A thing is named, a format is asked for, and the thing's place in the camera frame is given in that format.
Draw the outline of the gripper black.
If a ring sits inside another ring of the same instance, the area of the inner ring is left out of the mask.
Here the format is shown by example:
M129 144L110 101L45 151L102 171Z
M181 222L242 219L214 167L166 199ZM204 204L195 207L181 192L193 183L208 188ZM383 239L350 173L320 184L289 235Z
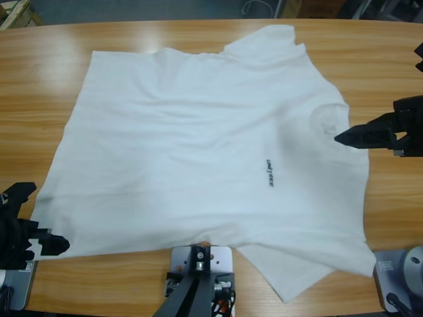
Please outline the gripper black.
M69 241L48 229L32 229L32 222L19 219L20 208L36 190L34 182L17 182L1 193L1 269L25 269L33 260L28 250L35 239L41 245L41 256L58 256L70 247Z
M423 72L423 44L414 52L420 58L415 67ZM355 125L334 140L356 149L393 149L395 145L397 156L422 157L422 95L396 100L393 108L395 114L383 114L365 124ZM397 139L395 134L399 132L405 132L405 136Z

